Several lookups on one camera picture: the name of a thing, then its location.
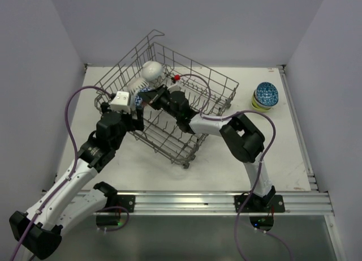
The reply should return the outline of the lime green bowl front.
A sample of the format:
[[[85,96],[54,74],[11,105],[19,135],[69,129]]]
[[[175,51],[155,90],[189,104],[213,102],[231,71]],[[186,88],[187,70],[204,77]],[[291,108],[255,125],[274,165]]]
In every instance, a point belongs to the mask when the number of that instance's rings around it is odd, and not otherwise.
[[[251,102],[251,106],[252,106],[253,110],[258,111],[260,113],[267,113],[267,112],[269,112],[271,110],[271,108],[261,108],[261,107],[259,107],[258,105],[256,105],[254,103],[254,101]]]

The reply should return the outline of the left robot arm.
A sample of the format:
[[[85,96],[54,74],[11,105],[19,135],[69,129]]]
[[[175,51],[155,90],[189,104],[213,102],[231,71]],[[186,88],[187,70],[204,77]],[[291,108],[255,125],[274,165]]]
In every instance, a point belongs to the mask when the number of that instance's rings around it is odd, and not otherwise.
[[[106,182],[99,182],[78,201],[80,190],[115,157],[126,133],[143,131],[143,109],[136,116],[110,110],[103,103],[102,115],[87,141],[76,150],[75,159],[64,175],[26,212],[16,211],[10,227],[19,246],[27,248],[34,257],[44,260],[59,247],[62,238],[75,225],[94,212],[120,209],[117,190]]]

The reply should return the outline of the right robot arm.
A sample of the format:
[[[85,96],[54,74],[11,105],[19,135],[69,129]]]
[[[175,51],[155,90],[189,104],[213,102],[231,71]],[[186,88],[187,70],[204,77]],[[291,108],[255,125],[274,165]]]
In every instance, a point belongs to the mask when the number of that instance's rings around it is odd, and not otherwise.
[[[142,101],[155,110],[163,110],[176,119],[180,130],[189,134],[220,136],[231,154],[244,164],[251,190],[239,209],[266,211],[272,205],[275,187],[269,179],[264,157],[270,147],[264,147],[263,133],[245,115],[246,110],[227,117],[204,115],[193,110],[185,93],[170,92],[166,86],[139,92]]]

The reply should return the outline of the white bowl with dark stripes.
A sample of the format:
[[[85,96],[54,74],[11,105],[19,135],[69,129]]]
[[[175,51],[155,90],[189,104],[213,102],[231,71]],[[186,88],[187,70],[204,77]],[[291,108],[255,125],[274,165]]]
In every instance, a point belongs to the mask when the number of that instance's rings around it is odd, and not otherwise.
[[[131,95],[136,95],[139,90],[148,87],[149,82],[144,78],[133,78],[128,83],[127,89]]]

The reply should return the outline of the blue floral pattern bowl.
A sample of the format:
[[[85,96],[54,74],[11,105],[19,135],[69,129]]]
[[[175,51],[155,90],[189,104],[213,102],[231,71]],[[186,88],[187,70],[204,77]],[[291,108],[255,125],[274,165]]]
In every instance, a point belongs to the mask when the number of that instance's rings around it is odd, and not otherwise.
[[[252,97],[254,98],[255,103],[256,103],[259,107],[261,107],[261,108],[272,108],[272,106],[266,106],[266,105],[263,105],[262,103],[260,103],[260,102],[257,100],[257,96],[256,96],[255,93],[253,94]]]

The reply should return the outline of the plain white bowl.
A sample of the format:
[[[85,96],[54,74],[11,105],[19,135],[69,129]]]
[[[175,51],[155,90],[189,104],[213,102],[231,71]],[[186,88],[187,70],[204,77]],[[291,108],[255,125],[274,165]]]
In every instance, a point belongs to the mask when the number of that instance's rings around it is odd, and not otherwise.
[[[156,80],[163,74],[163,66],[156,61],[147,61],[141,69],[141,77],[147,81]]]

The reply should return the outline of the lime green bowl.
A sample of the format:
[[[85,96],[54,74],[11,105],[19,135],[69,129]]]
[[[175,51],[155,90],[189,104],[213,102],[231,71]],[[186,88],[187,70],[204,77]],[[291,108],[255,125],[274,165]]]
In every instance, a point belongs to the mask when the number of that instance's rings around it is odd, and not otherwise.
[[[252,100],[251,100],[251,105],[252,105],[252,107],[254,108],[254,110],[257,110],[257,111],[259,111],[259,112],[263,112],[263,111],[264,111],[263,108],[260,108],[260,107],[255,103],[254,98],[252,98]]]
[[[258,105],[256,105],[254,103],[254,101],[251,102],[251,106],[252,106],[253,110],[258,111],[260,113],[267,113],[267,112],[269,112],[271,110],[271,108],[261,108],[261,107],[259,107]]]

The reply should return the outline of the red lattice pattern bowl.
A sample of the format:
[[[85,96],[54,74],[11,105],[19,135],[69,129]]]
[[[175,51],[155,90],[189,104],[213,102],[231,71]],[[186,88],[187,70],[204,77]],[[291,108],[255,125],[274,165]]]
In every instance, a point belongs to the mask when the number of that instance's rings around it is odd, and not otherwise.
[[[271,108],[279,102],[279,93],[274,84],[262,82],[255,89],[255,98],[261,105]]]

